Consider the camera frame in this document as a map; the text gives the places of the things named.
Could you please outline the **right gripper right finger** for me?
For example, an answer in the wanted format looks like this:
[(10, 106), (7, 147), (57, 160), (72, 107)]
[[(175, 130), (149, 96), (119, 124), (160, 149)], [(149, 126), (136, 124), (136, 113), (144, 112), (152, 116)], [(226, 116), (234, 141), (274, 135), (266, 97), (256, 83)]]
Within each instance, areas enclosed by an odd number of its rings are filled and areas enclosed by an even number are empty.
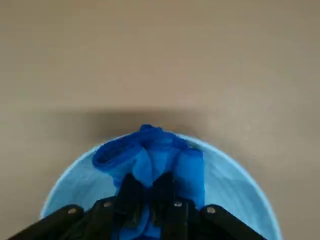
[(161, 240), (263, 240), (264, 237), (216, 204), (196, 209), (177, 195), (171, 172), (162, 174), (150, 189), (150, 215)]

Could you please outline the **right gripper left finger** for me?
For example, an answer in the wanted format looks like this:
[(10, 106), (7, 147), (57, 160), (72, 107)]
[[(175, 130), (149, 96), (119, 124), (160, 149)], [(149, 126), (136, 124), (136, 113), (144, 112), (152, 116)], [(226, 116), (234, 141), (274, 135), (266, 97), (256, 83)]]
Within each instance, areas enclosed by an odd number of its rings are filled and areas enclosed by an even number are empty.
[(11, 240), (111, 240), (120, 228), (136, 228), (142, 215), (144, 187), (128, 173), (118, 194), (84, 210), (66, 205), (10, 237)]

